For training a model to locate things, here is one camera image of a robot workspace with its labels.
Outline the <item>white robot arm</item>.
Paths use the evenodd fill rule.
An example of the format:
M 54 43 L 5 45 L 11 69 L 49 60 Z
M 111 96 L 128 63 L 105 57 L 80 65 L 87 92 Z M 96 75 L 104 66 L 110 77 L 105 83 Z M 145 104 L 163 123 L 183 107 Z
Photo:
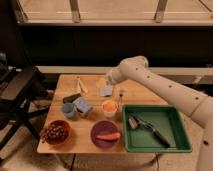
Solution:
M 204 129 L 196 171 L 213 171 L 213 97 L 186 87 L 148 69 L 144 56 L 123 59 L 104 76 L 107 84 L 128 79 L 142 84 Z

